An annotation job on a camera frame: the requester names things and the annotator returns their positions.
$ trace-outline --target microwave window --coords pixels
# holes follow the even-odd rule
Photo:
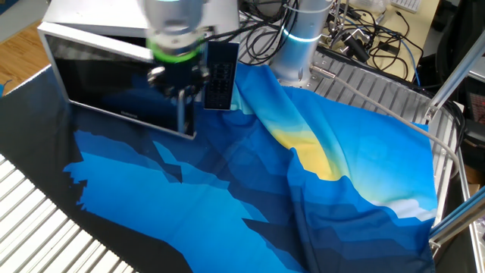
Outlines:
[[[147,81],[155,63],[56,36],[45,37],[69,100],[177,130],[175,103]],[[186,107],[186,117],[193,116],[192,112],[192,107]],[[186,133],[193,134],[192,126]]]

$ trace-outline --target cable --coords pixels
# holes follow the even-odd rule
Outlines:
[[[396,31],[390,30],[386,27],[382,27],[382,26],[379,26],[379,25],[371,26],[371,25],[368,25],[368,24],[353,24],[353,26],[355,26],[355,27],[364,27],[364,26],[375,27],[379,30],[382,30],[384,32],[387,32],[387,33],[395,36],[396,38],[404,39],[404,40],[408,41],[411,45],[413,45],[415,48],[419,49],[419,51],[421,52],[421,57],[423,57],[424,50],[419,45],[416,45],[414,42],[412,42],[410,39],[408,39],[408,37],[403,36],[401,33],[397,33]]]
[[[404,23],[406,23],[406,26],[408,27],[408,29],[406,30],[406,34],[404,34],[404,37],[407,37],[409,34],[409,31],[411,30],[411,27],[409,26],[409,23],[406,20],[406,18],[404,18],[404,15],[402,15],[399,11],[396,11],[396,14],[404,20]]]
[[[407,125],[408,127],[410,127],[411,129],[413,130],[416,130],[417,132],[425,135],[426,137],[428,137],[429,139],[433,140],[435,143],[437,143],[438,145],[440,145],[443,149],[446,150],[446,152],[449,154],[450,158],[453,160],[453,163],[455,164],[455,169],[453,170],[453,173],[452,173],[452,177],[456,176],[457,173],[458,173],[458,170],[459,170],[459,165],[460,165],[460,162],[459,162],[459,159],[458,159],[458,156],[455,154],[455,152],[453,152],[453,150],[451,150],[451,148],[448,147],[448,145],[446,145],[443,141],[441,141],[440,139],[438,139],[437,137],[431,135],[430,133],[428,133],[427,131],[419,128],[418,126],[414,125],[413,123],[407,121],[406,119],[404,118],[401,118],[399,115],[397,115],[396,113],[394,113],[393,111],[390,111],[388,108],[386,108],[384,105],[381,105],[379,102],[376,102],[374,101],[373,99],[367,97],[366,95],[360,93],[356,88],[354,88],[353,86],[351,86],[350,84],[348,84],[346,81],[340,79],[339,77],[334,77],[333,78],[335,81],[338,81],[339,83],[343,84],[347,89],[349,89],[350,91],[352,91],[354,94],[356,94],[357,96],[363,98],[365,101],[371,103],[372,105],[376,106],[377,108],[379,108],[380,110],[384,111],[386,114],[388,114],[389,116],[397,119],[398,121],[401,121],[403,124]]]
[[[221,34],[216,34],[216,35],[212,35],[212,36],[209,36],[205,39],[202,39],[200,40],[199,44],[203,44],[205,42],[208,42],[208,41],[211,41],[213,39],[220,39],[220,38],[224,38],[224,37],[227,37],[227,36],[233,36],[233,35],[239,35],[241,33],[244,33],[246,31],[250,31],[250,30],[255,30],[257,28],[260,28],[260,27],[263,27],[265,25],[267,25],[268,22],[266,20],[264,21],[261,21],[259,23],[256,23],[252,26],[249,26],[249,27],[243,27],[243,28],[240,28],[238,30],[234,30],[234,31],[230,31],[230,32],[226,32],[226,33],[221,33]]]
[[[421,86],[421,81],[419,80],[419,75],[418,75],[418,69],[416,69],[415,57],[412,55],[411,49],[409,49],[408,45],[406,45],[406,43],[404,41],[402,41],[402,44],[404,45],[404,47],[406,47],[406,49],[409,52],[409,55],[411,56],[412,67],[415,68],[416,81],[418,82],[418,86]]]
[[[346,21],[347,21],[347,22],[349,22],[350,24],[352,24],[352,25],[354,25],[354,26],[355,26],[355,23],[354,23],[354,22],[352,22],[350,19],[346,18]]]
[[[293,8],[294,9],[299,8],[298,0],[293,2]],[[285,11],[286,11],[286,13],[283,16],[283,19],[281,21],[280,26],[277,28],[277,31],[261,33],[261,34],[257,35],[253,40],[251,39],[251,37],[255,33],[256,30],[252,30],[248,34],[248,36],[246,37],[246,41],[252,40],[252,42],[251,42],[250,45],[249,45],[249,42],[246,42],[246,51],[247,51],[248,55],[253,60],[256,60],[257,62],[255,62],[255,63],[244,63],[244,62],[241,61],[243,64],[247,64],[247,65],[264,64],[264,63],[268,62],[271,58],[273,58],[273,56],[275,56],[281,50],[281,48],[284,46],[284,44],[286,43],[286,41],[289,38],[289,35],[283,36],[281,33],[283,32],[283,30],[287,30],[288,33],[291,33],[291,31],[293,30],[293,27],[296,24],[296,21],[298,20],[298,12],[295,12],[295,11],[292,11],[292,10],[287,10],[287,9],[285,9]],[[291,27],[288,30],[288,24],[291,20],[293,22],[291,23]],[[260,52],[256,53],[256,50],[255,50],[256,43],[260,40],[261,37],[267,36],[267,35],[274,35],[274,37],[266,45],[265,49],[262,49]],[[273,45],[278,40],[278,38],[280,38],[280,39],[277,42],[276,48],[272,51],[272,53],[266,54],[269,50],[271,50],[273,48]]]
[[[249,18],[250,18],[250,19],[248,19],[248,20],[244,20],[244,21],[242,22],[242,28],[246,27],[246,26],[247,26],[249,23],[251,23],[251,22],[256,22],[256,23],[258,22],[258,21],[256,21],[256,20],[253,20],[253,19],[252,19],[250,16],[249,16]],[[226,39],[222,40],[221,42],[230,42],[230,41],[232,41],[234,38],[236,38],[238,35],[239,35],[239,33],[234,33],[233,35],[231,35],[231,36],[227,37]]]
[[[387,65],[385,68],[381,69],[381,71],[385,71],[387,68],[389,68],[391,65],[394,64],[394,62],[396,62],[396,60],[398,61],[401,61],[403,64],[404,64],[404,77],[403,79],[407,79],[408,78],[408,75],[409,75],[409,69],[408,69],[408,63],[403,59],[403,58],[400,58],[400,57],[397,57],[397,56],[385,56],[385,55],[372,55],[372,61],[374,62],[374,65],[376,65],[375,63],[375,60],[374,60],[374,57],[375,58],[391,58],[393,61]]]
[[[255,1],[253,1],[254,5],[269,5],[269,4],[280,4],[280,3],[281,3],[281,1],[268,1],[268,2],[264,2],[264,3],[260,3],[260,2],[255,3]]]
[[[382,55],[377,55],[377,53],[378,53],[378,52],[381,50],[381,47],[382,47],[382,46],[384,46],[384,45],[390,45],[390,44],[391,44],[391,43],[393,43],[393,42],[399,42],[399,45],[398,45],[398,48],[397,48],[397,49],[400,51],[400,50],[401,50],[401,39],[394,39],[394,40],[393,40],[393,38],[392,38],[392,37],[389,37],[389,38],[387,39],[387,41],[386,41],[386,42],[383,42],[382,44],[379,44],[378,46],[376,46],[376,47],[372,48],[371,50],[369,50],[369,55],[370,55],[370,56],[372,56],[372,62],[374,63],[374,66],[375,66],[377,69],[379,69],[379,70],[381,70],[381,71],[385,71],[387,68],[391,67],[391,66],[392,66],[392,65],[393,65],[393,64],[396,62],[396,60],[397,60],[397,59],[399,59],[399,57],[397,56],[397,54],[396,54],[396,55],[394,55],[394,56],[386,56],[386,57],[384,57],[384,58],[392,58],[392,59],[393,59],[393,61],[391,61],[391,63],[390,63],[390,64],[388,64],[388,65],[387,65],[386,67],[384,67],[384,68],[380,68],[380,67],[377,65],[377,63],[376,63],[375,58],[376,58],[376,57],[382,57]],[[405,73],[405,76],[403,77],[403,79],[404,79],[404,80],[406,80],[406,79],[407,79],[407,77],[408,77],[408,71],[407,71],[407,70],[408,70],[408,69],[407,69],[408,64],[407,64],[407,62],[406,62],[406,61],[404,61],[404,60],[402,60],[402,61],[404,62],[405,66],[406,66],[406,73]]]
[[[377,25],[377,24],[376,24],[376,19],[375,19],[374,15],[373,15],[371,12],[366,11],[366,10],[363,10],[363,9],[354,9],[354,11],[360,11],[360,12],[364,12],[364,13],[366,13],[366,14],[369,14],[369,15],[371,16],[371,19],[372,19],[372,24],[373,24],[374,26],[376,26],[376,25]]]
[[[434,85],[431,85],[431,86],[421,86],[422,89],[433,89],[433,88],[437,88],[437,87],[441,87],[443,86],[442,83],[438,83],[438,84],[434,84]]]

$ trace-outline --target wire bundle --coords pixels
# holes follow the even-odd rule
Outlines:
[[[278,12],[272,17],[268,17],[262,14],[261,11],[259,11],[258,9],[259,5],[274,4],[274,3],[280,3],[281,6]],[[245,13],[248,20],[243,22],[244,24],[243,27],[228,33],[209,36],[208,38],[201,40],[200,43],[204,43],[204,42],[208,42],[214,39],[220,39],[224,37],[227,37],[227,38],[224,40],[221,40],[221,42],[229,42],[235,37],[237,37],[239,34],[249,31],[249,34],[246,39],[247,41],[246,50],[249,56],[251,56],[256,61],[247,65],[264,64],[265,62],[269,61],[274,55],[276,55],[280,51],[280,49],[283,47],[285,42],[288,40],[288,35],[281,38],[280,36],[281,36],[281,33],[283,32],[283,29],[287,29],[287,27],[290,25],[289,32],[291,33],[291,30],[295,26],[295,23],[298,17],[298,12],[294,10],[298,10],[299,2],[298,0],[295,0],[291,6],[291,9],[286,8],[288,1],[284,1],[284,0],[264,2],[264,3],[258,3],[256,2],[256,0],[253,0],[253,2],[249,4],[252,5],[252,9],[256,11],[258,16],[262,20],[256,20],[250,14]],[[276,21],[279,21],[280,24],[279,25],[274,24],[274,22]],[[274,29],[274,31],[260,33],[254,39],[251,39],[252,36],[255,33],[257,33],[261,27],[271,27],[272,29]],[[261,38],[263,38],[264,36],[271,36],[271,35],[273,36],[273,38],[271,38],[271,41],[259,52],[256,52],[255,45],[258,43],[258,41],[260,41]]]
[[[252,63],[244,63],[247,65],[259,65],[259,64],[264,64],[267,61],[269,61],[273,56],[275,56],[283,47],[285,42],[288,40],[288,36],[286,35],[284,37],[281,36],[283,30],[287,29],[288,26],[291,24],[289,27],[289,32],[291,33],[293,27],[295,26],[295,23],[297,21],[298,17],[298,12],[294,10],[298,10],[299,8],[299,3],[298,0],[294,1],[292,4],[292,9],[286,8],[287,3],[285,1],[281,1],[281,6],[280,10],[278,13],[275,15],[275,17],[279,17],[283,15],[283,19],[280,21],[280,25],[274,25],[274,24],[268,24],[267,26],[275,29],[274,31],[268,31],[265,33],[260,33],[258,34],[254,39],[252,39],[252,36],[258,31],[258,29],[253,29],[248,33],[248,36],[246,37],[246,51],[248,52],[248,55],[255,60],[255,62]],[[255,50],[255,45],[258,43],[258,41],[263,38],[264,36],[273,36],[271,38],[271,41],[259,52]]]
[[[407,26],[406,33],[404,35],[402,35],[402,33],[398,33],[396,31],[390,30],[386,27],[382,27],[382,26],[377,25],[376,20],[374,18],[374,15],[372,13],[365,11],[365,10],[355,10],[355,11],[364,12],[364,13],[370,15],[370,17],[372,18],[372,23],[368,23],[368,22],[365,22],[365,21],[359,19],[358,20],[359,24],[355,24],[355,23],[351,22],[350,20],[348,20],[349,24],[347,24],[347,25],[352,26],[352,28],[350,28],[350,29],[361,29],[362,31],[364,31],[365,33],[367,33],[371,36],[371,41],[368,43],[367,49],[368,49],[369,55],[372,57],[372,61],[373,61],[374,66],[376,67],[376,69],[378,69],[379,71],[385,71],[386,69],[391,67],[393,64],[395,64],[396,61],[401,61],[405,66],[405,76],[403,77],[403,79],[406,80],[408,78],[408,63],[404,59],[398,57],[397,55],[394,55],[394,56],[378,55],[378,52],[380,50],[382,50],[382,47],[384,45],[390,45],[391,43],[398,42],[398,46],[397,46],[398,50],[400,51],[401,46],[404,46],[405,49],[409,52],[409,54],[411,56],[411,60],[413,61],[413,67],[416,68],[417,63],[414,59],[413,54],[411,53],[411,49],[408,47],[406,42],[410,43],[415,48],[420,50],[420,52],[421,52],[420,59],[423,57],[424,52],[423,52],[423,49],[420,46],[416,45],[410,39],[408,39],[407,36],[408,36],[409,30],[410,30],[410,26],[409,26],[408,21],[405,19],[405,17],[400,12],[398,12],[398,11],[396,12],[396,14],[404,20],[404,22]],[[376,37],[386,38],[386,41],[381,43],[380,45],[372,47]],[[377,65],[375,58],[391,58],[393,61],[390,64],[388,64],[386,67],[381,68]],[[419,76],[418,76],[417,71],[415,71],[415,76],[416,76],[416,81],[418,83],[418,86],[420,86],[421,81],[419,80]]]

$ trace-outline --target blue fabric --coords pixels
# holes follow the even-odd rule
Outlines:
[[[232,111],[185,140],[77,121],[88,212],[169,243],[194,272],[433,272],[430,142],[240,65]]]

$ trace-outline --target black cable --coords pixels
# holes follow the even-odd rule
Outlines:
[[[434,85],[431,85],[431,86],[421,86],[422,89],[433,89],[433,88],[438,88],[438,87],[441,87],[443,86],[442,83],[439,83],[439,84],[434,84]]]
[[[354,9],[354,11],[364,12],[364,13],[369,14],[371,16],[372,24],[369,23],[369,25],[371,25],[371,27],[374,28],[374,32],[371,32],[371,30],[369,30],[369,28],[367,26],[364,26],[368,30],[368,32],[370,33],[370,35],[371,35],[371,37],[369,39],[368,47],[366,48],[367,50],[369,50],[372,47],[372,45],[374,44],[374,40],[375,40],[375,38],[377,36],[377,23],[376,23],[376,19],[375,19],[374,15],[371,12],[369,12],[369,11],[362,10],[362,9]],[[362,25],[364,25],[363,22],[365,22],[365,21],[362,20],[361,18],[357,19],[357,21],[359,23],[361,23]]]
[[[295,9],[298,9],[299,8],[298,1],[294,1],[293,2],[292,8],[295,8]],[[290,29],[288,31],[289,33],[291,33],[292,30],[293,30],[293,27],[295,26],[296,21],[298,20],[298,13],[297,12],[294,12],[294,11],[286,11],[286,13],[285,13],[285,15],[284,15],[284,17],[282,19],[280,28],[279,28],[278,31],[270,32],[270,33],[261,33],[258,36],[256,36],[254,38],[254,40],[252,40],[251,45],[248,45],[248,43],[246,43],[246,49],[247,49],[248,55],[253,60],[257,60],[257,62],[251,63],[251,64],[248,64],[248,63],[244,63],[243,62],[243,64],[247,64],[247,65],[264,64],[265,62],[269,61],[273,56],[275,56],[280,51],[280,49],[283,47],[283,45],[285,44],[285,42],[288,40],[288,36],[289,35],[285,35],[285,36],[283,36],[283,35],[274,35],[274,38],[271,40],[271,42],[268,45],[266,45],[266,49],[262,49],[259,53],[256,53],[256,51],[255,51],[255,45],[260,40],[260,38],[263,37],[263,36],[271,35],[271,34],[275,34],[275,33],[279,33],[279,32],[283,32],[283,29],[287,30],[288,29],[288,23],[291,21],[292,16],[293,16],[293,22],[292,22],[291,27],[290,27]],[[252,36],[252,34],[254,32],[255,31],[253,30],[251,33],[248,34],[248,37],[246,39],[247,41],[249,41],[251,39],[251,36]],[[266,54],[266,52],[268,52],[268,50],[272,49],[272,46],[276,42],[277,38],[280,38],[280,39],[278,41],[278,44],[277,44],[275,50],[273,50],[273,52],[270,53],[270,54]]]
[[[379,44],[378,46],[376,46],[376,47],[374,47],[374,48],[372,48],[372,49],[369,50],[369,55],[372,56],[372,62],[374,63],[374,66],[377,69],[379,69],[381,71],[385,71],[387,68],[391,67],[394,63],[396,63],[396,60],[398,59],[398,56],[397,55],[394,55],[394,56],[384,56],[385,58],[392,58],[393,59],[393,61],[391,61],[391,63],[388,64],[384,68],[380,68],[377,65],[376,60],[375,60],[376,57],[382,56],[382,55],[378,55],[377,56],[377,53],[381,50],[381,47],[384,46],[384,45],[389,45],[389,44],[391,44],[393,42],[399,42],[398,50],[400,51],[401,50],[401,39],[393,39],[392,37],[388,38],[386,42],[384,42],[382,44]],[[407,69],[408,64],[405,61],[404,61],[404,63],[405,63],[405,67],[406,67],[406,76],[404,76],[404,80],[406,80],[408,78],[408,76],[407,76],[408,75],[408,71],[407,71],[408,70]]]
[[[404,22],[406,23],[407,29],[406,29],[406,33],[404,34],[404,37],[407,37],[408,34],[409,34],[409,31],[411,30],[411,27],[409,26],[408,21],[404,18],[404,16],[402,16],[402,14],[399,11],[396,11],[396,14],[398,14],[404,20]],[[392,37],[390,37],[389,39],[387,39],[386,42],[384,42],[383,44],[381,44],[381,45],[378,46],[378,50],[372,56],[372,61],[374,62],[374,65],[377,66],[377,64],[375,62],[375,57],[376,57],[375,54],[377,54],[379,52],[380,47],[382,45],[384,45],[384,44],[388,44],[389,45],[390,43],[396,42],[395,40],[392,41],[391,39],[392,39]],[[398,52],[400,52],[400,51],[401,51],[401,39],[399,39],[399,45],[398,45]],[[391,61],[390,64],[388,64],[386,67],[382,68],[381,70],[382,71],[385,71],[386,69],[388,69],[389,67],[391,67],[394,63],[396,63],[396,60],[398,60],[397,54],[393,58],[393,61]],[[408,64],[404,61],[404,65],[405,65],[405,69],[406,69],[406,73],[405,73],[404,79],[406,80],[408,78]]]
[[[363,26],[364,26],[364,24],[354,24],[353,26],[355,26],[355,27],[363,27]],[[387,34],[393,34],[393,35],[394,35],[396,38],[398,38],[398,37],[399,37],[399,38],[401,38],[401,39],[406,40],[406,41],[407,41],[407,42],[409,42],[411,45],[413,45],[415,48],[419,49],[419,51],[421,52],[421,57],[420,57],[420,59],[423,57],[423,54],[424,54],[423,49],[422,49],[422,48],[421,48],[419,45],[416,45],[414,42],[412,42],[410,39],[408,39],[408,37],[405,37],[405,36],[403,36],[401,33],[398,33],[398,32],[396,32],[396,31],[390,30],[390,29],[388,29],[388,28],[386,28],[386,27],[382,27],[382,26],[379,26],[379,25],[377,25],[377,26],[376,26],[376,28],[377,28],[377,29],[379,29],[379,30],[382,30],[383,32],[385,32],[385,33],[387,33]]]
[[[268,2],[264,2],[264,3],[256,3],[256,1],[253,1],[253,4],[254,5],[269,5],[269,4],[280,4],[281,1],[268,1]]]
[[[258,28],[263,27],[263,26],[265,26],[267,24],[268,24],[268,22],[266,20],[264,20],[264,21],[261,21],[259,23],[256,23],[256,24],[252,25],[252,26],[249,26],[249,27],[242,27],[242,28],[239,28],[238,30],[234,30],[234,31],[226,32],[226,33],[221,33],[221,34],[216,34],[216,35],[209,36],[207,38],[202,39],[199,43],[200,44],[203,44],[205,42],[208,42],[208,41],[211,41],[211,40],[214,40],[214,39],[224,38],[224,37],[227,37],[227,36],[233,36],[233,35],[236,35],[237,36],[237,35],[239,35],[241,33],[246,32],[246,31],[258,29]]]
[[[361,24],[363,24],[361,19],[357,19],[357,21],[358,21],[358,22],[360,22]],[[372,34],[372,33],[375,33],[375,31],[371,31],[371,30],[369,29],[369,27],[368,27],[368,26],[364,26],[364,28],[365,28],[365,29],[366,29],[366,30],[367,30],[369,33],[371,33],[371,34]]]
[[[248,19],[248,20],[244,20],[244,21],[242,22],[242,26],[241,26],[241,27],[242,27],[242,28],[244,28],[244,27],[246,27],[246,26],[247,26],[249,23],[251,23],[251,22],[256,22],[256,23],[257,23],[257,21],[255,21],[255,20]],[[236,38],[238,35],[239,35],[239,33],[234,33],[233,35],[231,35],[231,36],[229,36],[228,38],[226,38],[226,39],[222,40],[221,42],[230,42],[230,41],[232,41],[234,38]]]
[[[404,71],[405,71],[405,75],[404,77],[402,78],[403,80],[407,79],[408,78],[408,75],[409,75],[409,69],[408,69],[408,63],[403,59],[403,58],[400,58],[398,56],[385,56],[385,55],[372,55],[372,57],[377,57],[377,58],[391,58],[393,60],[393,62],[390,64],[392,65],[393,63],[395,63],[397,60],[401,61],[403,64],[404,64]],[[380,69],[381,71],[385,71],[388,67],[385,67],[383,69]]]

